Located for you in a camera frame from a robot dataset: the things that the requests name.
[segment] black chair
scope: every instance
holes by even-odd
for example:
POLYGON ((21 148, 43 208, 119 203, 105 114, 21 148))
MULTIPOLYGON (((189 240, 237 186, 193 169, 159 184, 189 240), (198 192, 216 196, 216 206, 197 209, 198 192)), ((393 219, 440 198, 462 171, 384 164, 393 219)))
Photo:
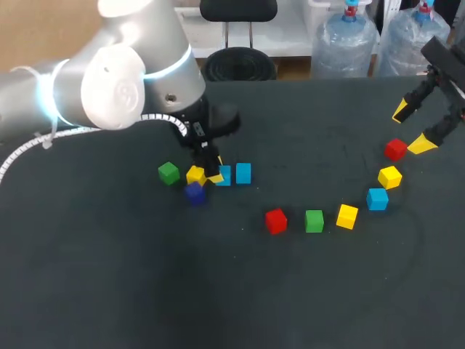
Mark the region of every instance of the black chair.
POLYGON ((201 0, 202 17, 226 23, 225 49, 207 58, 203 75, 207 81, 276 80, 274 62, 254 49, 252 22, 268 22, 278 13, 276 0, 201 0), (250 47, 228 47, 229 22, 249 23, 250 47))

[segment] red cube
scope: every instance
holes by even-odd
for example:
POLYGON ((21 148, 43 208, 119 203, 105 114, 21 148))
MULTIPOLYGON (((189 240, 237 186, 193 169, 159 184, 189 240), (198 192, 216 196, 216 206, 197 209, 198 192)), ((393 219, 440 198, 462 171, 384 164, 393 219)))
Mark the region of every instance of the red cube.
POLYGON ((402 140, 392 140, 387 143, 384 155, 393 161, 400 160, 407 153, 407 147, 402 140))
POLYGON ((276 235, 287 229, 288 219, 281 209, 274 209, 265 215, 265 224, 271 235, 276 235))

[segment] toy block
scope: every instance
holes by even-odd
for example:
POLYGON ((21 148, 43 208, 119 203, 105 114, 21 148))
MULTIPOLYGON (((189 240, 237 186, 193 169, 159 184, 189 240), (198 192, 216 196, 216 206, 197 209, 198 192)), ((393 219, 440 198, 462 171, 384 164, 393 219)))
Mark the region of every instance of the toy block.
POLYGON ((402 175, 394 166, 386 167, 379 171, 378 181, 386 190, 398 187, 401 180, 402 175))
POLYGON ((287 229, 288 219, 281 209, 274 209, 265 215, 265 224, 271 235, 276 235, 287 229))
POLYGON ((184 188, 186 197, 194 206, 203 204, 206 201, 205 189, 199 182, 192 182, 184 188))
POLYGON ((392 140, 387 143, 384 155, 392 161, 398 161, 407 153, 407 145, 402 140, 392 140))
POLYGON ((167 162, 161 165, 158 168, 158 174, 160 175, 160 179, 166 185, 172 185, 181 178, 181 176, 179 175, 179 169, 176 166, 174 166, 171 162, 167 162))
POLYGON ((219 172, 223 176, 223 181, 216 183, 219 187, 231 186, 231 166, 220 166, 219 172))
POLYGON ((355 220, 357 219, 357 213, 357 207, 341 205, 336 225, 352 230, 354 228, 355 220))
POLYGON ((370 211, 384 211, 387 208, 389 197, 386 189, 372 188, 366 196, 366 203, 370 211))
POLYGON ((206 182, 205 170, 201 167, 192 166, 186 174, 187 184, 197 182, 200 185, 204 185, 206 182))
POLYGON ((305 231, 307 233, 322 233, 324 225, 323 211, 309 210, 305 212, 305 231))
POLYGON ((251 184, 252 165, 239 163, 235 165, 235 182, 236 184, 251 184))

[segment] white cable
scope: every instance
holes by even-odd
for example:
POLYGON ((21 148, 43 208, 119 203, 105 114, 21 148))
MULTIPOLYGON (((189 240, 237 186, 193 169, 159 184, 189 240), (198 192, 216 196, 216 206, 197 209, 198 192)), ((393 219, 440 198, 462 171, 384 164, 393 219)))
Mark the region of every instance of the white cable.
MULTIPOLYGON (((171 122, 172 124, 176 125, 179 132, 183 137, 186 137, 187 135, 187 127, 178 119, 174 118, 173 116, 169 116, 166 114, 144 114, 140 116, 140 121, 146 121, 146 120, 163 120, 163 121, 168 121, 171 122)), ((43 136, 38 136, 23 145, 21 145, 18 149, 16 149, 13 153, 11 153, 7 160, 4 161, 4 163, 0 167, 0 185, 1 181, 3 180, 3 177, 7 173, 8 169, 11 167, 13 162, 19 158, 21 155, 23 155, 26 151, 29 149, 35 147, 36 145, 42 144, 44 148, 46 148, 46 143, 49 142, 48 148, 52 146, 52 140, 55 138, 63 138, 63 137, 68 137, 68 136, 74 136, 74 135, 83 135, 85 133, 90 133, 90 132, 97 132, 97 131, 102 131, 101 129, 95 129, 92 127, 78 127, 76 129, 67 129, 65 131, 57 131, 57 125, 54 123, 52 125, 52 132, 43 135, 43 136)))

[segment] navy blue cube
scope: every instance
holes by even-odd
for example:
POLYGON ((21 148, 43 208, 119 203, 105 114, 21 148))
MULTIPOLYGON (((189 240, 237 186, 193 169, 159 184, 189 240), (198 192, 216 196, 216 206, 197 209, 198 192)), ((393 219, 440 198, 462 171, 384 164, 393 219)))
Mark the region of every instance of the navy blue cube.
POLYGON ((218 182, 217 185, 220 187, 231 186, 231 166, 220 166, 219 173, 223 176, 223 181, 218 182))
POLYGON ((194 206, 201 205, 206 201, 205 189, 198 182, 186 185, 184 192, 194 206))
POLYGON ((384 211, 387 208, 389 197, 384 188, 372 188, 368 191, 366 203, 370 211, 384 211))
POLYGON ((239 163, 235 165, 235 182, 236 184, 252 183, 252 165, 239 163))

